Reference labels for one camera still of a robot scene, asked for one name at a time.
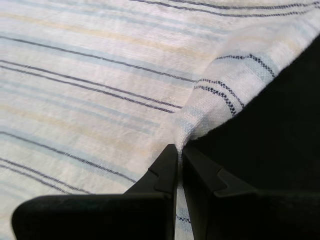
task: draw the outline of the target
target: navy stripe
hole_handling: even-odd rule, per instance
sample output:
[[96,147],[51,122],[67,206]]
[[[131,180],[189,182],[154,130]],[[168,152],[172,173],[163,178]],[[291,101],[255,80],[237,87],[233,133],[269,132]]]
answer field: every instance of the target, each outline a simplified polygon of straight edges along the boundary
[[259,57],[256,57],[252,54],[249,54],[247,56],[239,56],[239,55],[228,55],[228,56],[220,56],[217,57],[215,60],[219,60],[219,59],[238,59],[238,60],[243,60],[243,59],[252,59],[254,61],[256,61],[257,63],[259,63],[264,69],[266,69],[273,78],[276,77],[276,74],[274,73],[274,71],[272,71],[271,67],[269,67],[267,64],[265,64]]
[[168,0],[171,2],[176,2],[176,3],[184,3],[184,4],[192,4],[192,5],[198,5],[198,6],[205,6],[209,8],[214,8],[214,9],[223,9],[223,10],[250,10],[250,9],[261,9],[261,10],[275,10],[275,9],[289,9],[289,8],[294,8],[294,7],[309,7],[312,5],[317,5],[320,3],[320,1],[314,1],[311,3],[292,3],[292,4],[287,4],[287,5],[275,5],[275,6],[221,6],[221,5],[213,5],[209,3],[204,3],[204,2],[195,2],[195,1],[187,1],[187,0]]
[[147,1],[147,0],[130,0],[135,2],[141,2],[146,4],[156,4],[156,5],[162,5],[168,8],[175,8],[180,10],[187,10],[187,11],[195,11],[195,12],[203,12],[207,14],[217,15],[221,17],[235,17],[235,18],[266,18],[266,17],[284,17],[284,16],[290,16],[290,15],[301,15],[309,12],[310,10],[305,11],[291,11],[286,13],[273,13],[273,14],[224,14],[224,13],[218,13],[203,9],[197,9],[197,8],[190,8],[190,7],[184,7],[184,6],[174,6],[167,3],[159,2],[159,1]]
[[234,93],[234,91],[232,91],[232,89],[230,87],[228,87],[226,84],[224,84],[222,81],[212,81],[212,80],[209,80],[209,79],[200,79],[199,82],[208,82],[208,83],[211,83],[211,84],[220,85],[224,89],[228,90],[229,93],[238,100],[238,102],[240,103],[242,108],[245,107],[244,103],[238,98],[238,96]]
[[44,73],[57,75],[57,76],[60,76],[60,77],[66,78],[66,79],[72,79],[72,80],[76,80],[76,81],[80,81],[80,82],[84,82],[84,83],[88,83],[88,84],[104,87],[106,89],[111,89],[111,90],[114,90],[114,91],[118,91],[120,93],[129,94],[131,96],[135,96],[135,97],[142,98],[142,99],[145,99],[145,100],[148,100],[148,101],[152,101],[152,102],[155,102],[157,104],[164,104],[164,105],[167,105],[167,106],[170,106],[170,107],[182,109],[182,106],[178,106],[178,105],[174,105],[174,104],[171,104],[171,103],[168,103],[168,102],[164,102],[164,101],[160,101],[160,100],[157,100],[157,99],[153,99],[153,98],[150,98],[150,97],[138,95],[138,94],[135,94],[133,92],[121,90],[119,88],[115,88],[115,87],[104,85],[104,84],[101,84],[101,83],[97,83],[97,82],[81,79],[81,78],[78,78],[78,77],[64,75],[64,74],[61,74],[61,73],[49,71],[49,70],[42,69],[42,68],[39,68],[39,67],[34,67],[34,66],[30,66],[30,65],[23,65],[23,64],[11,62],[11,61],[6,61],[6,60],[0,60],[0,62],[6,63],[6,64],[11,64],[11,65],[16,65],[16,66],[23,67],[23,68],[26,68],[26,69],[38,70],[38,71],[41,71],[41,72],[44,72]]
[[236,115],[237,111],[236,111],[234,105],[229,100],[227,95],[225,95],[223,92],[219,92],[218,90],[215,90],[214,88],[208,87],[208,86],[196,86],[196,87],[194,87],[194,89],[202,89],[202,90],[208,91],[208,92],[210,92],[210,93],[212,93],[214,95],[218,95],[219,97],[223,98],[223,100],[225,101],[226,105],[229,107],[232,116]]
[[29,75],[33,75],[33,76],[36,76],[36,77],[40,77],[40,78],[52,80],[52,81],[55,81],[55,82],[59,82],[59,83],[62,83],[62,84],[68,84],[68,85],[72,85],[72,86],[75,86],[75,87],[91,90],[91,91],[94,91],[94,92],[97,92],[97,93],[102,93],[102,94],[105,94],[105,95],[109,95],[109,96],[112,96],[112,97],[115,97],[115,98],[118,98],[118,99],[126,100],[126,101],[134,103],[134,104],[139,104],[139,105],[142,105],[142,106],[145,106],[145,107],[148,107],[148,108],[152,108],[152,109],[156,109],[156,110],[159,110],[159,111],[163,111],[163,112],[166,112],[166,113],[170,113],[170,114],[174,113],[174,111],[171,111],[171,110],[168,110],[168,109],[165,109],[165,108],[162,108],[162,107],[153,106],[153,105],[150,105],[150,104],[146,104],[146,103],[143,103],[143,102],[140,102],[140,101],[133,100],[133,99],[128,98],[128,97],[120,96],[120,95],[117,95],[117,94],[114,94],[114,93],[111,93],[111,92],[107,92],[107,91],[91,88],[91,87],[88,87],[88,86],[79,85],[79,84],[76,84],[76,83],[73,83],[73,82],[62,81],[62,80],[58,80],[58,79],[55,79],[55,78],[52,78],[52,77],[40,75],[40,74],[37,74],[37,73],[33,73],[33,72],[29,72],[29,71],[22,71],[22,70],[19,70],[19,69],[6,67],[6,66],[1,66],[1,65],[0,65],[0,68],[7,69],[7,70],[10,70],[10,71],[19,72],[19,73],[23,73],[23,74],[29,74]]
[[50,179],[52,181],[55,181],[56,183],[62,184],[64,186],[68,187],[69,189],[76,190],[76,191],[79,191],[79,192],[83,192],[83,193],[86,193],[86,194],[93,194],[93,193],[91,193],[89,191],[83,190],[83,189],[75,187],[75,186],[71,186],[68,183],[65,183],[65,182],[63,182],[63,181],[61,181],[59,179],[56,179],[56,178],[54,178],[52,176],[45,175],[44,173],[39,172],[38,170],[34,170],[34,169],[30,168],[30,167],[21,165],[19,163],[16,163],[16,162],[13,162],[13,161],[9,161],[9,160],[3,159],[1,157],[0,157],[0,161],[8,163],[8,164],[11,164],[13,166],[16,166],[16,167],[19,167],[19,168],[22,168],[22,169],[25,169],[25,170],[28,170],[28,171],[30,171],[32,173],[38,174],[38,175],[40,175],[41,177],[43,177],[45,179]]
[[167,77],[174,78],[174,79],[179,79],[179,80],[182,80],[182,81],[187,81],[187,82],[191,82],[191,83],[196,82],[195,80],[191,80],[191,79],[188,79],[188,78],[185,78],[185,77],[172,75],[172,74],[169,74],[169,73],[166,73],[166,72],[152,70],[152,69],[149,69],[149,68],[146,68],[146,67],[142,67],[142,66],[132,65],[132,64],[129,64],[129,63],[126,63],[126,62],[122,62],[122,61],[111,60],[111,59],[108,59],[108,58],[105,58],[105,57],[102,57],[102,56],[95,56],[95,55],[92,55],[92,54],[86,54],[86,53],[82,53],[82,52],[71,51],[71,50],[60,48],[60,47],[44,45],[44,44],[40,44],[40,43],[36,43],[36,42],[32,42],[32,41],[25,41],[25,40],[6,37],[6,36],[1,36],[1,35],[0,35],[0,38],[1,39],[11,40],[11,41],[16,41],[16,42],[20,42],[20,43],[25,43],[25,44],[36,45],[36,46],[39,46],[39,47],[54,49],[54,50],[58,50],[58,51],[66,52],[66,53],[81,55],[81,56],[85,56],[85,57],[89,57],[89,58],[99,59],[99,60],[107,61],[107,62],[114,63],[114,64],[121,64],[121,65],[125,65],[127,67],[130,67],[130,68],[141,69],[141,70],[144,70],[144,71],[147,71],[147,72],[151,72],[151,73],[154,73],[154,74],[167,76]]
[[175,215],[177,219],[179,219],[180,221],[182,222],[187,222],[187,223],[191,223],[190,219],[189,218],[186,218],[186,217],[180,217],[178,216],[177,214]]
[[41,180],[41,179],[39,179],[39,178],[37,178],[37,177],[31,176],[31,175],[29,175],[29,174],[27,174],[27,173],[25,173],[25,172],[16,170],[16,169],[14,169],[14,168],[11,168],[11,167],[8,167],[8,166],[2,165],[2,164],[0,164],[0,168],[8,169],[8,170],[10,170],[10,171],[12,171],[12,172],[15,172],[15,173],[17,173],[17,174],[20,174],[20,175],[23,175],[23,176],[25,176],[25,177],[31,178],[31,179],[33,179],[33,180],[36,180],[37,182],[39,182],[39,183],[41,183],[41,184],[43,184],[43,185],[46,185],[46,186],[48,186],[48,187],[50,187],[50,188],[56,189],[56,190],[58,190],[58,191],[60,191],[60,192],[62,192],[62,193],[64,193],[64,194],[70,194],[70,195],[72,195],[71,192],[65,191],[65,190],[63,190],[62,188],[58,187],[58,186],[52,185],[52,184],[50,184],[50,183],[48,183],[48,182],[46,182],[46,181],[43,181],[43,180]]
[[96,163],[93,163],[93,162],[91,162],[91,161],[85,160],[85,159],[83,159],[83,158],[81,158],[81,157],[72,155],[72,154],[70,154],[70,153],[67,153],[67,152],[64,152],[64,151],[55,149],[55,148],[53,148],[53,147],[50,147],[50,146],[47,146],[47,145],[44,145],[44,144],[41,144],[41,143],[38,143],[38,142],[35,142],[35,141],[32,141],[32,140],[29,140],[29,139],[26,139],[26,138],[23,138],[23,137],[20,137],[20,136],[11,134],[11,133],[8,133],[8,132],[5,132],[5,131],[0,131],[0,134],[4,134],[4,135],[7,135],[7,136],[10,136],[10,137],[19,139],[19,140],[24,141],[24,142],[27,142],[27,143],[37,145],[37,146],[39,146],[39,147],[42,147],[42,148],[48,149],[48,150],[50,150],[50,151],[53,151],[53,152],[55,152],[55,153],[57,153],[57,154],[61,154],[61,155],[67,156],[67,157],[69,157],[69,158],[75,159],[75,160],[77,160],[77,161],[79,161],[79,162],[81,162],[81,163],[83,163],[83,164],[87,164],[87,165],[90,165],[90,166],[92,166],[92,167],[94,167],[94,168],[98,168],[98,169],[101,169],[101,170],[103,170],[103,171],[106,171],[106,172],[108,172],[108,173],[111,173],[111,174],[114,174],[114,175],[118,175],[118,176],[120,176],[120,177],[122,177],[122,178],[124,178],[124,179],[127,179],[128,181],[130,181],[130,182],[132,182],[132,183],[134,183],[134,184],[137,182],[136,180],[134,180],[134,179],[132,179],[132,178],[130,178],[130,177],[128,177],[128,176],[120,173],[120,172],[113,171],[113,170],[108,169],[108,168],[106,168],[106,167],[104,167],[104,166],[98,165],[98,164],[96,164]]

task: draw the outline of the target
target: white fabric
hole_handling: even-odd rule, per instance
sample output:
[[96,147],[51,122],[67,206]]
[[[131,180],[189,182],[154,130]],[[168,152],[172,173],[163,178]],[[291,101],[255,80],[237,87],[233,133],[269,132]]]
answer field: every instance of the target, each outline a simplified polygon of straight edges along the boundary
[[[319,1],[4,0],[0,239],[40,195],[123,193],[239,113],[320,32]],[[181,185],[175,238],[192,239]]]

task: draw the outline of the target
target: striped fabric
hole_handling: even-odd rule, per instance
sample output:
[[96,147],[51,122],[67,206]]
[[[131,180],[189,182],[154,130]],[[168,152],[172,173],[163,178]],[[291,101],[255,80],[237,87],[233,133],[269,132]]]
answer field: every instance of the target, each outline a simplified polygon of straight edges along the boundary
[[[3,0],[0,239],[40,195],[123,193],[320,32],[311,0]],[[178,188],[175,237],[192,239]]]

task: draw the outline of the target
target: light blue stripe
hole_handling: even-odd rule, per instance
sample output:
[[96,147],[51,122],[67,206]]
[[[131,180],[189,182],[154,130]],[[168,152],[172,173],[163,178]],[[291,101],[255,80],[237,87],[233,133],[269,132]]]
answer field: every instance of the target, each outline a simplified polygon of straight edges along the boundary
[[120,20],[120,21],[124,21],[124,22],[130,23],[130,24],[140,24],[140,25],[144,25],[144,26],[150,26],[150,27],[153,27],[153,28],[158,28],[158,29],[162,29],[162,30],[166,30],[166,31],[172,31],[172,32],[176,32],[176,33],[181,33],[181,34],[184,34],[184,35],[200,37],[200,38],[204,38],[204,39],[207,39],[207,40],[210,40],[210,41],[218,41],[218,40],[221,39],[221,37],[212,36],[212,35],[209,35],[209,34],[203,34],[203,33],[195,32],[195,31],[188,31],[188,30],[185,30],[185,29],[177,28],[177,27],[161,25],[160,23],[142,21],[142,20],[138,20],[138,19],[135,19],[135,18],[132,18],[132,17],[112,15],[110,13],[96,13],[96,12],[91,12],[91,11],[86,11],[86,10],[76,10],[76,9],[52,6],[52,5],[47,5],[47,4],[28,2],[28,1],[24,1],[24,0],[5,0],[5,1],[16,2],[16,3],[27,5],[27,6],[50,9],[50,10],[56,10],[56,11],[62,11],[62,12],[68,12],[68,13],[74,13],[74,14],[97,16],[97,17],[100,17],[100,18],[102,17],[102,18],[106,18],[106,19],[110,19],[110,20]]
[[37,88],[37,87],[34,87],[34,86],[29,86],[29,85],[26,85],[26,84],[23,84],[23,83],[17,83],[17,82],[6,81],[6,80],[1,80],[1,82],[5,83],[5,84],[8,84],[8,85],[11,85],[11,86],[14,86],[16,88],[28,89],[28,90],[36,92],[36,93],[47,94],[49,96],[53,96],[53,97],[57,97],[57,98],[60,98],[60,99],[69,100],[69,101],[72,101],[72,102],[75,102],[75,103],[79,103],[79,104],[82,104],[82,105],[86,105],[88,107],[99,109],[99,110],[102,110],[104,112],[113,114],[115,116],[121,116],[123,118],[129,119],[129,120],[134,120],[134,121],[137,121],[137,122],[142,123],[142,124],[150,125],[152,127],[158,127],[159,126],[159,124],[156,123],[156,122],[149,121],[149,120],[146,120],[144,118],[133,116],[133,115],[130,115],[130,114],[127,114],[127,113],[123,113],[123,112],[108,108],[106,106],[102,106],[102,105],[99,105],[99,104],[92,103],[90,101],[85,101],[85,100],[81,100],[81,99],[74,98],[74,97],[71,97],[71,96],[58,94],[58,93],[47,91],[47,90],[44,90],[44,89],[40,89],[40,88]]
[[[166,72],[167,74],[191,79],[194,81],[197,81],[199,79],[199,75],[196,75],[196,74],[181,72],[178,70],[174,70],[172,68],[154,65],[152,63],[147,63],[147,62],[143,62],[140,60],[122,58],[120,56],[108,54],[108,53],[101,52],[101,51],[96,51],[96,50],[91,50],[91,49],[87,49],[87,48],[83,48],[83,47],[48,41],[48,40],[45,40],[42,38],[36,38],[36,37],[31,37],[31,36],[26,36],[26,35],[11,33],[11,32],[10,33],[9,32],[2,32],[1,34],[5,37],[8,37],[8,38],[21,39],[24,41],[34,42],[34,43],[43,44],[43,45],[49,45],[52,47],[66,49],[69,51],[79,52],[79,53],[83,53],[83,54],[87,54],[87,55],[94,55],[94,56],[98,56],[98,57],[103,57],[106,59],[111,59],[113,61],[124,62],[127,64],[152,69],[152,70],[155,70],[158,72]],[[24,47],[24,48],[28,48],[28,49],[31,49],[34,51],[49,53],[49,54],[53,54],[53,55],[64,57],[64,58],[75,59],[75,60],[81,61],[81,62],[87,62],[87,63],[91,63],[91,64],[107,66],[110,68],[119,69],[119,70],[127,72],[127,73],[140,75],[142,77],[151,78],[151,79],[154,79],[154,80],[157,80],[160,82],[164,82],[164,83],[169,83],[171,85],[182,86],[182,87],[187,87],[187,88],[192,88],[194,86],[193,82],[183,81],[183,80],[175,79],[175,78],[165,76],[165,75],[159,75],[159,74],[156,74],[156,73],[153,73],[150,71],[145,71],[145,70],[137,69],[134,67],[128,67],[128,66],[125,66],[122,64],[113,63],[113,62],[105,61],[105,60],[98,59],[98,58],[83,56],[83,55],[79,55],[79,54],[73,54],[73,53],[69,53],[69,52],[65,52],[65,51],[59,51],[59,50],[55,50],[52,48],[32,45],[32,44],[23,43],[23,42],[12,41],[12,40],[8,40],[8,39],[4,39],[4,38],[0,38],[0,43],[18,46],[18,47]]]
[[[114,165],[113,163],[111,162],[108,162],[108,156],[105,156],[105,160],[102,160],[102,159],[99,159],[95,156],[92,156],[92,155],[89,155],[83,151],[80,151],[80,150],[77,150],[77,149],[74,149],[74,148],[71,148],[69,146],[66,146],[66,145],[61,145],[59,143],[56,143],[56,142],[52,142],[50,140],[47,140],[45,138],[42,138],[42,137],[37,137],[35,136],[34,134],[28,134],[26,132],[23,132],[23,131],[19,131],[19,130],[16,130],[16,129],[13,129],[11,127],[8,127],[8,126],[2,126],[0,127],[1,131],[5,131],[5,132],[8,132],[10,134],[13,134],[13,135],[16,135],[16,136],[19,136],[21,138],[25,138],[25,139],[28,139],[30,141],[33,141],[33,142],[37,142],[37,143],[40,143],[40,144],[43,144],[43,145],[47,145],[51,148],[55,148],[59,151],[63,151],[63,152],[66,152],[66,153],[69,153],[71,155],[74,155],[74,156],[77,156],[79,158],[83,158],[87,161],[90,161],[92,163],[95,163],[97,165],[100,165],[104,168],[107,168],[107,169],[111,169],[115,172],[119,172],[121,174],[124,174],[126,175],[127,177],[131,178],[131,179],[134,179],[134,180],[138,180],[142,175],[138,174],[138,173],[135,173],[135,172],[132,172],[126,168],[123,168],[121,166],[117,166],[117,165]],[[20,145],[22,147],[25,147],[25,148],[28,148],[30,150],[33,150],[33,151],[37,151],[37,152],[41,152],[45,155],[49,155],[59,161],[63,161],[63,162],[67,162],[67,163],[70,163],[72,165],[75,165],[81,169],[85,169],[87,170],[88,172],[92,172],[94,174],[97,174],[99,176],[102,176],[102,177],[105,177],[105,178],[108,178],[112,181],[115,181],[117,183],[120,183],[126,187],[131,187],[133,185],[132,182],[128,181],[127,179],[121,177],[121,176],[118,176],[118,175],[115,175],[115,174],[112,174],[110,172],[107,172],[107,171],[104,171],[104,170],[101,170],[97,167],[93,167],[91,165],[88,165],[88,164],[85,164],[85,163],[82,163],[76,159],[73,159],[71,157],[68,157],[66,155],[62,155],[62,154],[59,154],[57,152],[54,152],[54,151],[51,151],[47,148],[44,148],[44,147],[41,147],[41,146],[38,146],[38,145],[35,145],[35,144],[32,144],[32,143],[29,143],[29,142],[26,142],[26,141],[22,141],[22,140],[19,140],[15,137],[11,137],[11,136],[8,136],[8,135],[5,135],[5,134],[0,134],[0,139],[3,139],[5,141],[8,141],[8,142],[11,142],[11,143],[14,143],[14,144],[17,144],[17,145]],[[105,188],[105,191],[106,193],[108,193],[108,186],[106,186]]]
[[9,237],[0,233],[0,240],[15,240],[14,237]]
[[7,182],[7,181],[0,180],[0,184],[5,185],[11,189],[15,189],[19,192],[26,193],[26,194],[30,195],[30,198],[33,198],[34,196],[36,196],[36,194],[34,192],[29,191],[28,188],[23,188],[23,187],[17,186],[13,182]]
[[97,8],[99,10],[119,11],[121,13],[129,13],[129,14],[133,14],[133,15],[140,15],[140,16],[147,17],[150,19],[156,19],[156,20],[162,21],[164,23],[167,22],[167,23],[172,23],[172,24],[176,24],[176,25],[183,25],[186,27],[207,30],[207,31],[211,31],[213,33],[218,33],[218,34],[227,34],[230,32],[228,30],[219,29],[219,28],[215,28],[212,26],[205,26],[205,25],[201,25],[201,24],[194,24],[194,23],[190,23],[190,22],[179,21],[179,20],[175,20],[172,18],[155,16],[155,15],[151,15],[151,14],[144,13],[141,11],[135,11],[135,10],[131,10],[128,8],[111,6],[111,5],[107,5],[107,4],[82,3],[82,2],[76,2],[76,1],[61,1],[61,0],[57,0],[57,1],[50,0],[49,2],[61,3],[61,4],[65,4],[65,5],[71,5],[71,6],[93,7],[93,8]]
[[1,189],[1,188],[0,188],[0,195],[1,196],[10,196],[11,198],[18,200],[19,202],[23,202],[23,201],[27,200],[27,198],[24,198],[22,196],[19,196],[17,194],[14,194],[12,192],[9,192],[9,191]]
[[[231,50],[226,51],[221,56],[228,56],[228,55],[234,55],[234,56],[248,56],[249,54],[254,55],[257,58],[260,58],[268,67],[271,68],[271,70],[274,72],[275,75],[279,73],[279,67],[275,64],[275,62],[266,55],[263,52],[246,52],[242,50]],[[215,62],[222,62],[222,63],[229,63],[237,67],[237,64],[240,62],[238,59],[233,58],[224,58],[224,59],[216,59],[212,62],[214,64]],[[272,75],[270,72],[262,67],[258,62],[251,58],[245,58],[241,60],[241,63],[244,63],[249,69],[252,70],[252,72],[258,76],[264,83],[269,83],[273,80]]]
[[72,110],[72,111],[75,111],[75,112],[78,112],[78,113],[87,114],[89,116],[93,116],[93,117],[102,119],[104,121],[110,122],[112,124],[119,125],[119,126],[124,126],[126,128],[133,129],[133,130],[136,130],[138,132],[142,132],[142,133],[145,133],[145,134],[148,134],[148,135],[150,135],[152,133],[148,129],[141,128],[141,127],[138,127],[136,125],[128,124],[128,123],[125,123],[125,122],[119,122],[119,121],[114,120],[112,118],[109,118],[107,116],[104,116],[104,115],[101,115],[101,114],[98,114],[98,113],[95,113],[95,112],[92,112],[92,111],[88,111],[88,110],[85,110],[85,109],[82,109],[82,108],[79,108],[79,107],[70,106],[70,105],[67,105],[67,104],[64,104],[64,103],[61,103],[61,102],[58,102],[58,101],[54,101],[54,100],[51,100],[51,99],[48,99],[48,98],[45,98],[45,97],[34,96],[34,95],[31,95],[31,94],[28,94],[28,93],[25,93],[25,92],[16,91],[16,90],[5,88],[5,87],[0,88],[0,91],[5,91],[7,93],[15,94],[15,95],[18,95],[18,96],[24,96],[24,97],[31,98],[31,99],[37,99],[37,100],[43,101],[45,103],[50,103],[50,104],[59,106],[61,108]]

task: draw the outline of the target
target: yellow stripe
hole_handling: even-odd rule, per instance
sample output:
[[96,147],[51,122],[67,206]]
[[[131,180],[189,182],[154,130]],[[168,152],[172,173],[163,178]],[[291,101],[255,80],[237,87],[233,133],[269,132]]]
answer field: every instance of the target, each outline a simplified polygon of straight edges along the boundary
[[85,135],[89,138],[92,139],[96,139],[104,144],[107,145],[113,145],[116,146],[118,149],[120,150],[126,150],[126,151],[130,151],[130,152],[137,152],[138,154],[142,155],[142,156],[147,156],[147,152],[144,149],[141,149],[139,147],[133,146],[127,142],[121,142],[119,139],[117,138],[111,138],[111,137],[106,137],[104,135],[100,135],[92,130],[90,130],[89,128],[86,127],[81,127],[81,126],[77,126],[77,125],[71,125],[68,124],[65,121],[56,119],[56,118],[52,118],[52,117],[47,117],[47,116],[41,116],[32,112],[28,112],[22,109],[17,109],[8,105],[0,105],[0,109],[1,110],[5,110],[9,113],[15,114],[15,115],[20,115],[21,117],[24,118],[28,118],[28,119],[33,119],[42,123],[47,123],[47,124],[51,124],[51,125],[55,125],[64,129],[67,129],[68,131],[73,131],[76,132],[80,135]]
[[29,16],[21,16],[21,15],[15,15],[15,14],[11,14],[11,13],[2,12],[2,13],[0,13],[0,17],[16,19],[16,20],[29,22],[32,24],[37,24],[37,25],[42,25],[42,26],[47,26],[47,27],[51,27],[51,28],[65,29],[68,31],[76,32],[76,33],[82,33],[82,34],[94,35],[94,36],[98,36],[98,37],[115,39],[115,40],[119,40],[122,42],[130,43],[130,44],[147,46],[147,47],[151,47],[151,48],[160,49],[160,50],[163,50],[166,52],[171,52],[171,53],[176,53],[176,54],[181,54],[181,55],[186,55],[186,56],[191,56],[191,57],[197,57],[197,58],[201,58],[201,59],[208,59],[211,56],[210,54],[206,54],[206,53],[199,52],[199,51],[194,51],[192,49],[187,49],[184,47],[169,46],[169,45],[166,45],[163,43],[144,40],[141,38],[130,37],[130,36],[122,35],[119,33],[114,33],[114,32],[87,29],[87,28],[83,28],[83,27],[79,27],[79,26],[63,25],[60,23],[44,21],[44,20],[33,18],[33,17],[29,17]]

